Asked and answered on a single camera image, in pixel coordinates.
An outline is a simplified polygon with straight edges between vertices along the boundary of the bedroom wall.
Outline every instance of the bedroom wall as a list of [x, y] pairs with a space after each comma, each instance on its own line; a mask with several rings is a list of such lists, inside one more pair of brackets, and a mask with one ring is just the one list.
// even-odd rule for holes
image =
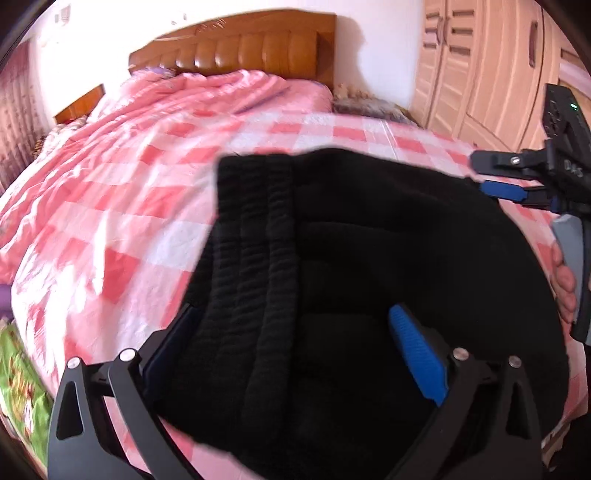
[[[67, 5], [67, 23], [55, 23]], [[129, 77], [129, 53], [158, 35], [210, 18], [286, 7], [337, 13], [337, 83], [410, 104], [422, 26], [418, 0], [57, 0], [33, 27], [47, 115], [100, 83], [107, 91], [117, 88]]]

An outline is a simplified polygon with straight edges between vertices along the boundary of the bed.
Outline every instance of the bed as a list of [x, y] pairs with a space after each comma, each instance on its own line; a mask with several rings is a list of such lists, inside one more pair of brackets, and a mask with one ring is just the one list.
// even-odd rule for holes
[[[156, 38], [132, 78], [64, 129], [0, 199], [0, 284], [50, 393], [66, 362], [112, 359], [166, 327], [215, 215], [215, 160], [337, 145], [474, 176], [473, 148], [406, 125], [331, 112], [336, 16], [299, 10], [219, 18]], [[547, 273], [545, 212], [504, 203]], [[586, 405], [582, 346], [565, 339], [570, 392], [556, 432]], [[130, 460], [145, 468], [115, 409]], [[256, 478], [171, 432], [206, 479]]]

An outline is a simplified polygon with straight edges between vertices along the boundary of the human hand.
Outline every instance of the human hand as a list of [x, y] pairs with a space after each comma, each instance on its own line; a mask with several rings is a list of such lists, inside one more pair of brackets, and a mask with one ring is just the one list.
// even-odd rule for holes
[[566, 323], [574, 322], [578, 299], [574, 295], [576, 279], [573, 271], [564, 264], [564, 257], [557, 243], [552, 245], [552, 273], [550, 284], [556, 293], [558, 312]]

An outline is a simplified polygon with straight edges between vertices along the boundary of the purple object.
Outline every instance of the purple object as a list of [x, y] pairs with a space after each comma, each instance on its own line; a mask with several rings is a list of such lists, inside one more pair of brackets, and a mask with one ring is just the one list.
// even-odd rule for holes
[[0, 315], [11, 315], [10, 285], [0, 285]]

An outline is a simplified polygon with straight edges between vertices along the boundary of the metal screw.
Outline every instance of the metal screw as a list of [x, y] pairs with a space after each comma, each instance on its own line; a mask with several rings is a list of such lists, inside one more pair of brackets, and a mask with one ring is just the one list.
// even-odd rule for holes
[[509, 365], [512, 366], [513, 368], [520, 368], [521, 364], [522, 364], [521, 358], [519, 358], [518, 356], [511, 355], [509, 357]]
[[135, 358], [135, 350], [126, 348], [119, 354], [119, 358], [122, 362], [131, 362]]
[[468, 360], [468, 357], [470, 357], [470, 354], [468, 353], [468, 350], [466, 350], [465, 348], [454, 348], [453, 357], [456, 360], [459, 360], [460, 362], [464, 362], [464, 361]]
[[73, 356], [68, 360], [67, 365], [68, 368], [76, 368], [78, 365], [80, 365], [80, 359], [77, 356]]

